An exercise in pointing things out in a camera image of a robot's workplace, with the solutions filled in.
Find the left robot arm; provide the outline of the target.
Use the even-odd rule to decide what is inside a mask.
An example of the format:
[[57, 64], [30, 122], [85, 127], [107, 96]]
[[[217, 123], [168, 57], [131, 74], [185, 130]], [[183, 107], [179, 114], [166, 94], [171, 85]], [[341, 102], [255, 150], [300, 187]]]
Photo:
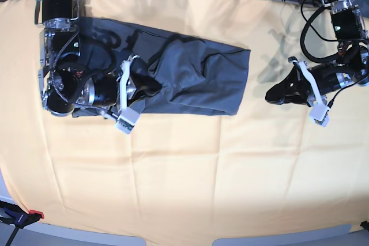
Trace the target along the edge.
[[[316, 66], [308, 68], [304, 61], [290, 57], [288, 61], [293, 68], [283, 81], [267, 91], [265, 100], [268, 103], [300, 104], [327, 112], [333, 105], [323, 101], [328, 93], [338, 95], [351, 86], [368, 84], [368, 32], [359, 6], [355, 0], [321, 2], [300, 35], [303, 55]], [[330, 11], [334, 41], [338, 46], [335, 54], [319, 58], [308, 52], [305, 42], [313, 21], [325, 10]]]

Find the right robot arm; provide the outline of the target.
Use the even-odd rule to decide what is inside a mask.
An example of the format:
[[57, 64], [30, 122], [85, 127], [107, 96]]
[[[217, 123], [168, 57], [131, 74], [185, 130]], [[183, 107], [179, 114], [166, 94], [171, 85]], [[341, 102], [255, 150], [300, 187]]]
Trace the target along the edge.
[[112, 22], [80, 16], [80, 0], [36, 0], [40, 34], [42, 106], [55, 116], [117, 119], [132, 104], [157, 95], [161, 85], [123, 43]]

